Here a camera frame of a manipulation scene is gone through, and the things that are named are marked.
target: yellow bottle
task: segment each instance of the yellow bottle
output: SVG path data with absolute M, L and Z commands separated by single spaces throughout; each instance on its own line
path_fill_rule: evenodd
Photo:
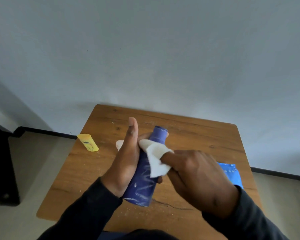
M 90 152 L 96 152 L 99 150 L 96 143 L 92 139 L 91 135 L 89 134 L 79 134 L 78 139 L 84 144 L 86 149 Z

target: tiled floor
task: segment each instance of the tiled floor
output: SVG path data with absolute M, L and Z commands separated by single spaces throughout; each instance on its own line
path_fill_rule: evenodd
M 0 206 L 0 239 L 36 239 L 54 224 L 36 212 L 74 142 L 31 132 L 9 139 L 21 204 Z M 300 181 L 253 175 L 267 216 L 290 239 L 300 240 Z

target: white wipe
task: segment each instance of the white wipe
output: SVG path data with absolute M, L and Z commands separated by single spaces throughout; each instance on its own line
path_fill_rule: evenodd
M 116 142 L 117 149 L 121 148 L 123 144 L 123 140 L 119 140 Z M 166 152 L 173 152 L 173 150 L 169 149 L 165 145 L 154 142 L 151 140 L 140 140 L 139 141 L 140 148 L 147 153 L 149 164 L 150 164 L 150 177 L 156 178 L 159 176 L 164 176 L 168 173 L 168 171 L 171 169 L 170 166 L 167 164 L 164 164 L 160 161 L 160 158 L 166 153 Z

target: hand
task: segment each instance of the hand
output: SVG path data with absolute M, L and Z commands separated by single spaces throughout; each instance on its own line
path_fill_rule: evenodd
M 129 117 L 129 128 L 120 150 L 118 151 L 111 167 L 101 177 L 103 185 L 115 196 L 122 197 L 126 191 L 138 165 L 141 139 L 148 139 L 150 133 L 138 136 L 138 123 L 135 118 Z
M 239 191 L 228 180 L 211 155 L 200 151 L 167 152 L 161 161 L 176 192 L 200 211 L 227 218 L 239 199 Z

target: wood grain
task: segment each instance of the wood grain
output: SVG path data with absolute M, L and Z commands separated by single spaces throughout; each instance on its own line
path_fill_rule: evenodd
M 212 154 L 218 162 L 236 164 L 245 191 L 261 207 L 236 125 L 98 104 L 81 133 L 91 134 L 99 151 L 89 152 L 76 140 L 37 217 L 57 221 L 64 210 L 106 172 L 117 153 L 116 141 L 125 136 L 129 117 L 138 121 L 140 134 L 151 132 L 156 125 L 168 129 L 168 148 L 201 150 Z M 149 207 L 123 201 L 104 230 L 130 232 L 140 228 L 160 229 L 181 240 L 225 239 L 175 192 L 167 176 L 156 186 Z

